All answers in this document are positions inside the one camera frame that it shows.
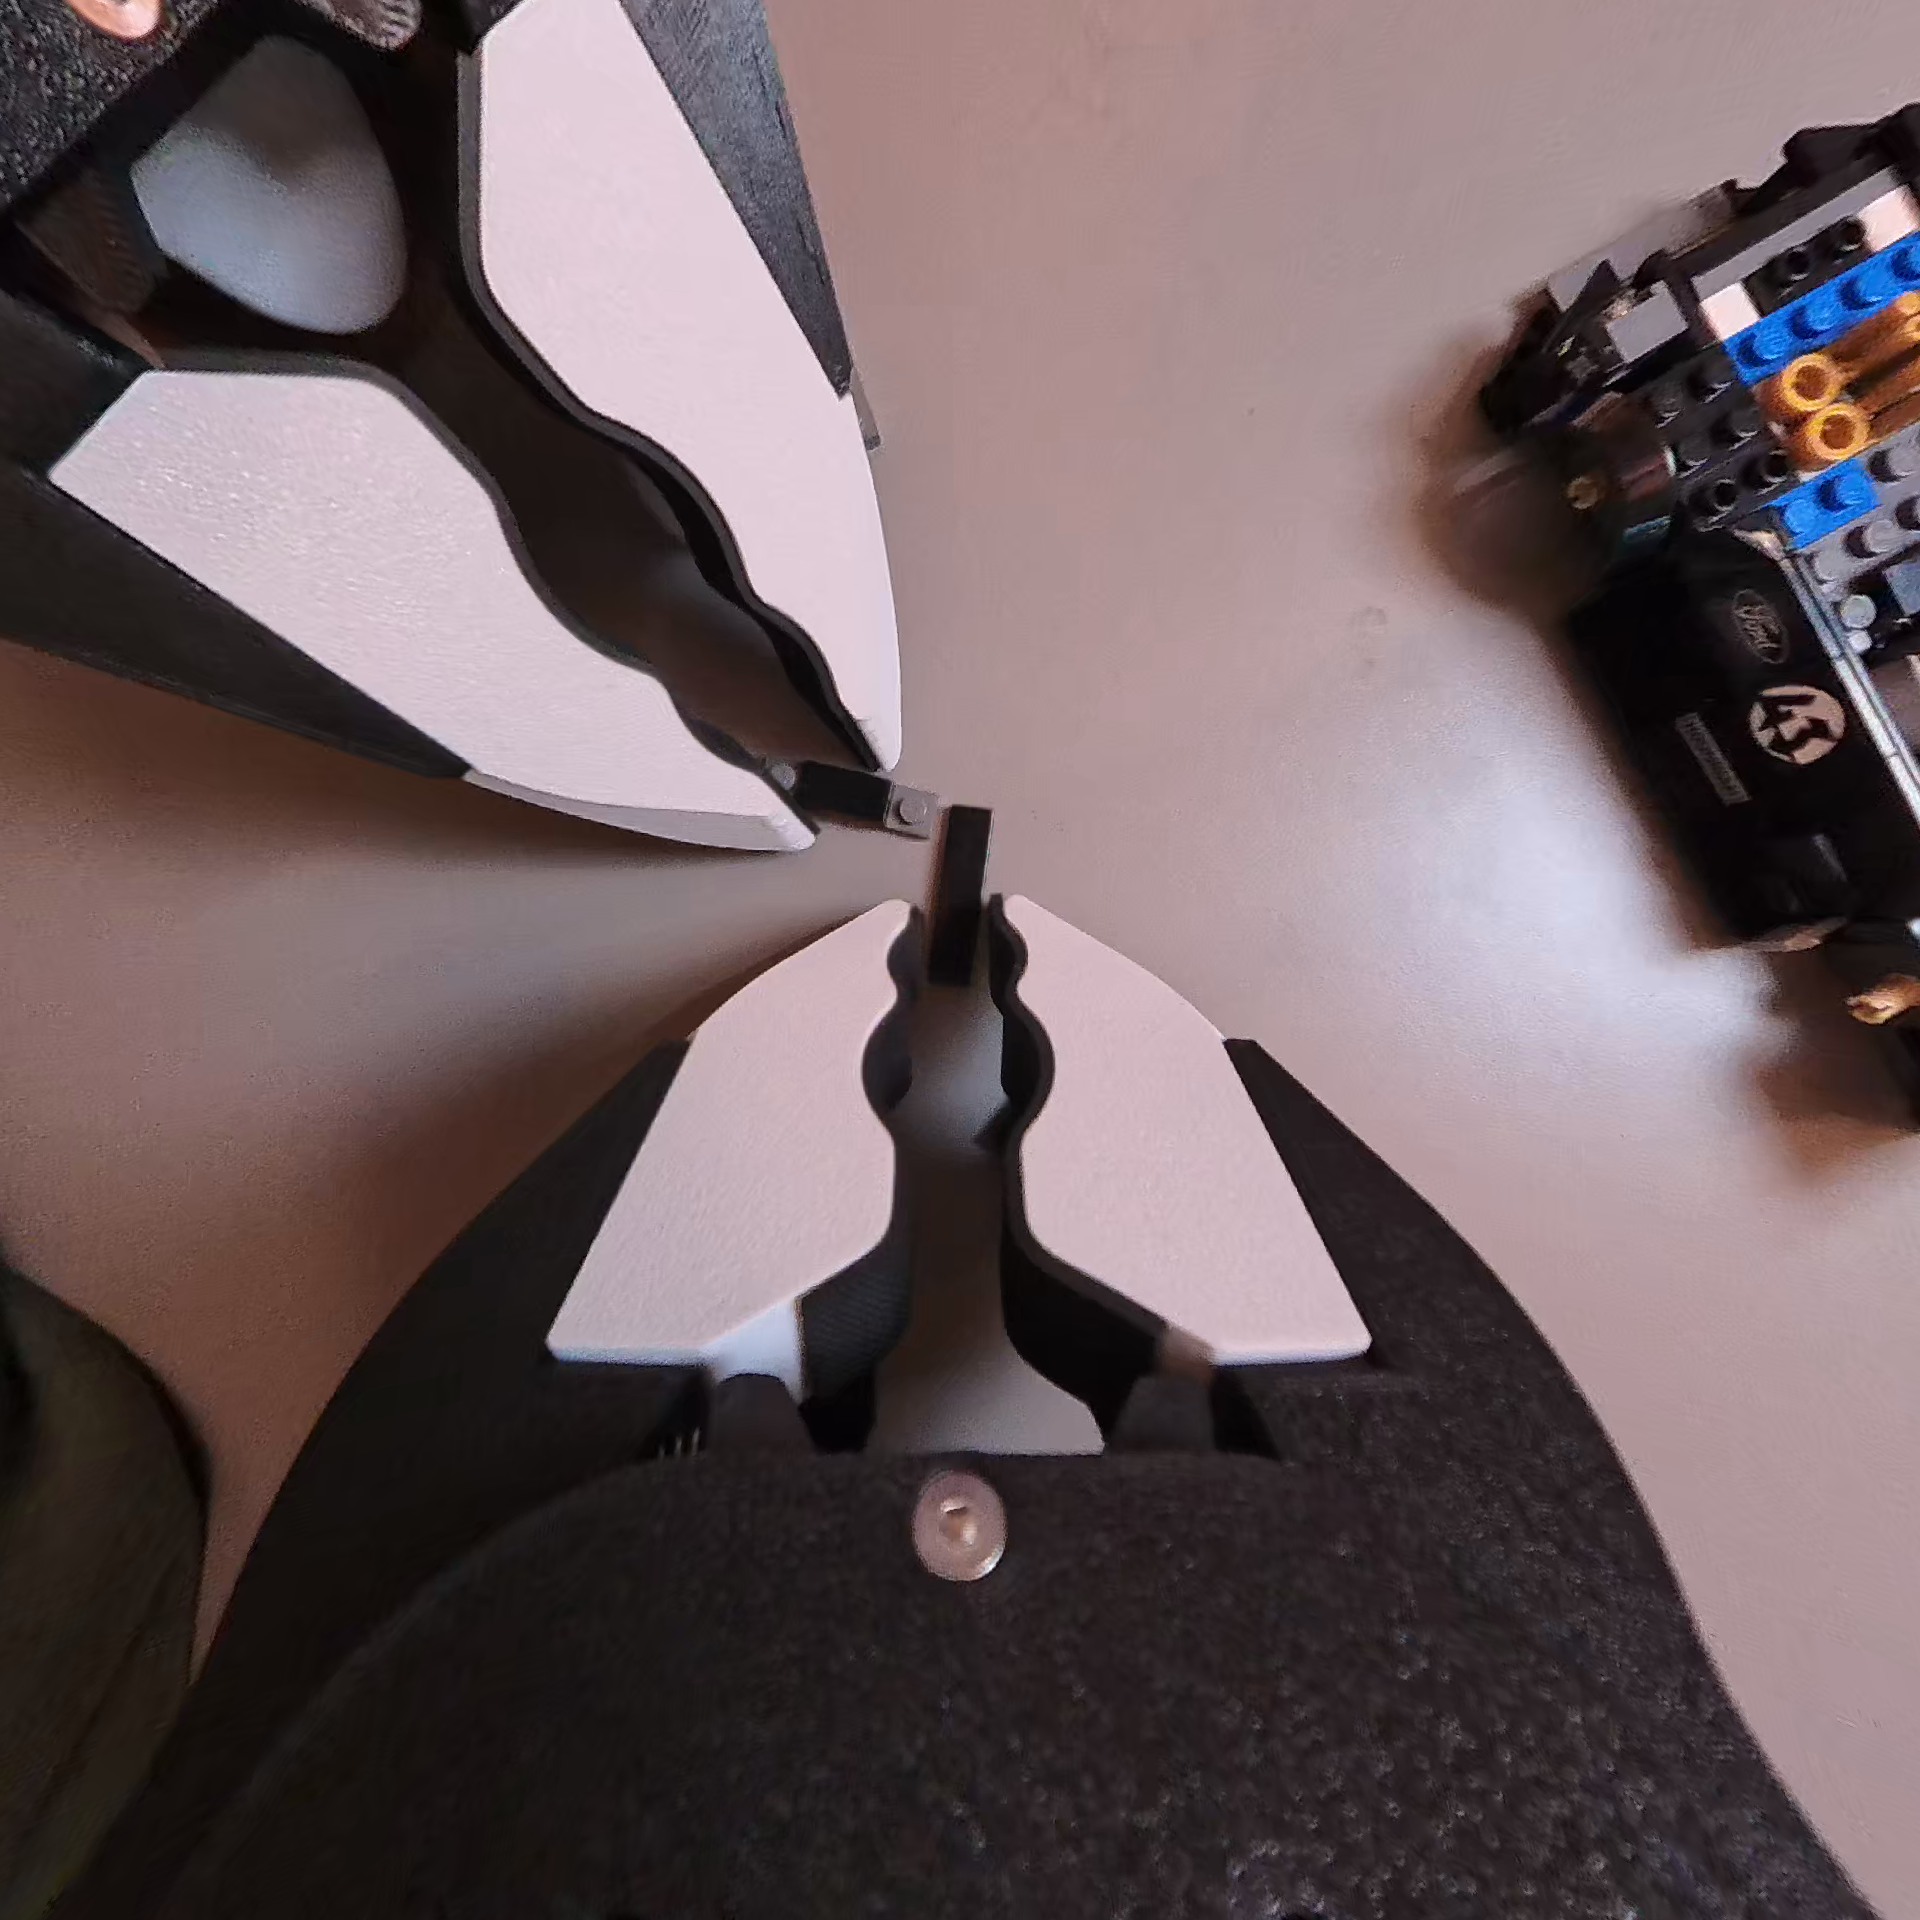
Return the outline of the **thin grey lego piece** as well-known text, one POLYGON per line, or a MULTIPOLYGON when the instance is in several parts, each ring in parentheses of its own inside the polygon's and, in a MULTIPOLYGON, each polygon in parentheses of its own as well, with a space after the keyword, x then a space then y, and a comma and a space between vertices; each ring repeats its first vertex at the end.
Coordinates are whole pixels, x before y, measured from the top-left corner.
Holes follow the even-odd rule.
POLYGON ((922 789, 821 758, 769 758, 765 772, 811 825, 853 825, 927 840, 942 800, 922 789))

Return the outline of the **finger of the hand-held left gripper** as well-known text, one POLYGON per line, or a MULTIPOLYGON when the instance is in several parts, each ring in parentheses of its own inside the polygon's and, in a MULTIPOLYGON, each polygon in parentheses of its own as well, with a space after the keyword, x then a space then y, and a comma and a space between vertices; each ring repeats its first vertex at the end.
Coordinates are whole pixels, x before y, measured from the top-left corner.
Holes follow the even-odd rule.
POLYGON ((381 375, 139 372, 50 480, 477 789, 698 847, 818 838, 560 608, 497 488, 381 375))
POLYGON ((895 595, 763 4, 453 4, 471 299, 877 772, 895 595))

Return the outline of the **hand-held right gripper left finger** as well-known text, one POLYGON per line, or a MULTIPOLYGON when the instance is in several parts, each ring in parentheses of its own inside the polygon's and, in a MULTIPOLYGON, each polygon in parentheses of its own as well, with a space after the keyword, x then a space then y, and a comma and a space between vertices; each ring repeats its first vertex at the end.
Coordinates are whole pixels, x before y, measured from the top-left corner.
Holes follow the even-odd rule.
POLYGON ((544 1336, 557 1359, 776 1377, 821 1400, 905 1326, 889 1111, 920 912, 889 899, 690 1035, 544 1336))

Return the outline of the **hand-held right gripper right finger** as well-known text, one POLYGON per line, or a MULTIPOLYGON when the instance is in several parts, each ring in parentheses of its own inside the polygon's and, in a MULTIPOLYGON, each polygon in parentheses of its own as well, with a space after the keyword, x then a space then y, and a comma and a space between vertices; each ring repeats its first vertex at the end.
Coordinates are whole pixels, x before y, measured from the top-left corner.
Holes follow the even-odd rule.
POLYGON ((1359 1359, 1373 1339, 1229 1049, 1150 969, 991 900, 1001 1315, 1087 1409, 1138 1381, 1359 1359))

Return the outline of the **person's green garment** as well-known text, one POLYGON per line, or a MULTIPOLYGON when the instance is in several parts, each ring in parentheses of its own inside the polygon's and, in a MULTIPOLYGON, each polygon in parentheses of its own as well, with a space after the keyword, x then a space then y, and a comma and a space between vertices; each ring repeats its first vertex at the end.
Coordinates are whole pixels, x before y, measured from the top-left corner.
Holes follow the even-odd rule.
POLYGON ((1 1896, 38 1915, 145 1779, 185 1699, 206 1545, 152 1372, 1 1276, 1 1896))

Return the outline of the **black lego plate strip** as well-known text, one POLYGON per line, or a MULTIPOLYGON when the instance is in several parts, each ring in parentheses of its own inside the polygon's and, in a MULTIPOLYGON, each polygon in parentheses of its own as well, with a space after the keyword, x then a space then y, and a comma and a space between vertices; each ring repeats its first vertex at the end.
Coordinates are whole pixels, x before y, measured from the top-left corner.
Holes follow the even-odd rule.
POLYGON ((927 983, 944 990, 970 985, 977 933, 986 902, 991 859, 990 806, 947 805, 933 875, 927 912, 927 983))

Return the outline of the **lego car model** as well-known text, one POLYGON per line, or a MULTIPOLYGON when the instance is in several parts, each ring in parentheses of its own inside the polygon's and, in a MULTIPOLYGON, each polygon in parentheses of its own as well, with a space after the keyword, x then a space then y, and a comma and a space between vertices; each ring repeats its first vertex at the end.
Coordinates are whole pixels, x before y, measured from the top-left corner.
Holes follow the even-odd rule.
POLYGON ((1721 929, 1826 953, 1912 1111, 1915 103, 1551 275, 1478 408, 1591 549, 1571 653, 1721 929))

